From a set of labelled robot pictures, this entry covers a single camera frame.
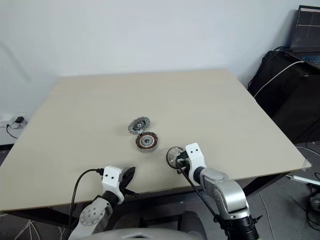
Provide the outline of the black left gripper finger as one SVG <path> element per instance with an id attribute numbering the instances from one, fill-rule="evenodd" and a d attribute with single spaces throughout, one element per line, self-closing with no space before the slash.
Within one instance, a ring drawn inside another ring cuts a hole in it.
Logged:
<path id="1" fill-rule="evenodd" d="M 136 168 L 135 167 L 130 167 L 126 171 L 127 171 L 126 183 L 127 183 L 127 186 L 128 186 L 129 183 L 132 181 L 134 175 L 135 175 Z"/>
<path id="2" fill-rule="evenodd" d="M 122 194 L 124 196 L 128 195 L 128 196 L 131 196 L 133 198 L 137 198 L 138 197 L 138 193 L 136 193 L 134 191 L 131 191 L 129 189 L 126 189 L 126 188 L 122 189 Z"/>

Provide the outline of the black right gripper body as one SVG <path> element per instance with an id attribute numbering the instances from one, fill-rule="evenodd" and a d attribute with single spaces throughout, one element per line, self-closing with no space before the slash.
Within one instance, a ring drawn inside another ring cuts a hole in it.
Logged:
<path id="1" fill-rule="evenodd" d="M 189 156 L 186 151 L 182 151 L 176 156 L 175 166 L 179 174 L 186 174 L 186 175 L 189 174 L 190 163 L 189 163 Z"/>

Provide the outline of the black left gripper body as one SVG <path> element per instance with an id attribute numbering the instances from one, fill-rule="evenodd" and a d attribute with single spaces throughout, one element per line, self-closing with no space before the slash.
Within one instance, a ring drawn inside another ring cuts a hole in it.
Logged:
<path id="1" fill-rule="evenodd" d="M 119 181 L 119 190 L 121 193 L 125 191 L 125 188 L 127 186 L 127 171 L 123 172 L 121 175 L 121 180 Z"/>

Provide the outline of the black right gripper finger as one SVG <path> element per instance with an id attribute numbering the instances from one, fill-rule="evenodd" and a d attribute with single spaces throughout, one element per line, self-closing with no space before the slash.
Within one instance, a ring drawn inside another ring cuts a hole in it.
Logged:
<path id="1" fill-rule="evenodd" d="M 181 154 L 182 152 L 184 152 L 184 151 L 185 151 L 184 148 L 179 147 L 179 146 L 174 146 L 174 147 L 171 147 L 171 148 L 168 150 L 166 156 L 167 156 L 168 158 L 176 158 L 178 155 L 180 155 L 180 154 Z"/>
<path id="2" fill-rule="evenodd" d="M 170 168 L 177 170 L 177 166 L 176 166 L 176 159 L 175 158 L 166 158 L 166 162 L 169 165 Z"/>

